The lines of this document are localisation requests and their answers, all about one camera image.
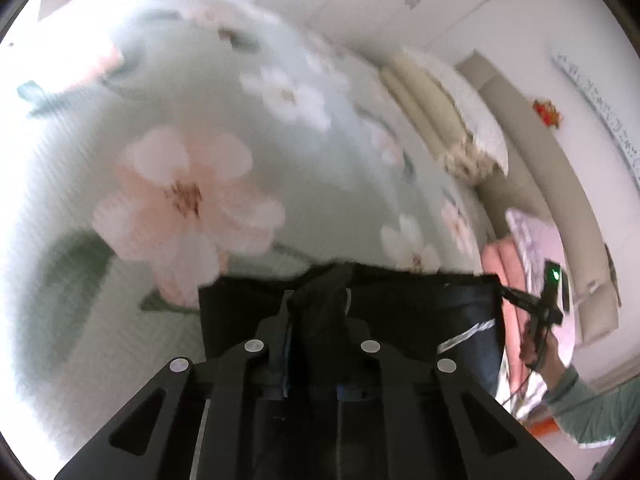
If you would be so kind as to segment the green sleeved right forearm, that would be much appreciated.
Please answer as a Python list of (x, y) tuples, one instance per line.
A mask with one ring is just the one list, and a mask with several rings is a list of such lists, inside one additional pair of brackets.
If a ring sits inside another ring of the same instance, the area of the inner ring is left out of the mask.
[(639, 378), (596, 393), (571, 365), (542, 400), (556, 424), (576, 443), (611, 443), (639, 418)]

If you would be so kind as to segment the right hand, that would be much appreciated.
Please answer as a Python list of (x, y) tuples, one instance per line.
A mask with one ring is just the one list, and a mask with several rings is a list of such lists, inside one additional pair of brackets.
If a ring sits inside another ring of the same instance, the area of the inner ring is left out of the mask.
[(558, 340), (554, 333), (545, 332), (544, 341), (536, 344), (531, 322), (527, 322), (525, 325), (520, 358), (531, 370), (542, 377), (549, 392), (559, 385), (566, 371), (566, 366), (559, 355)]

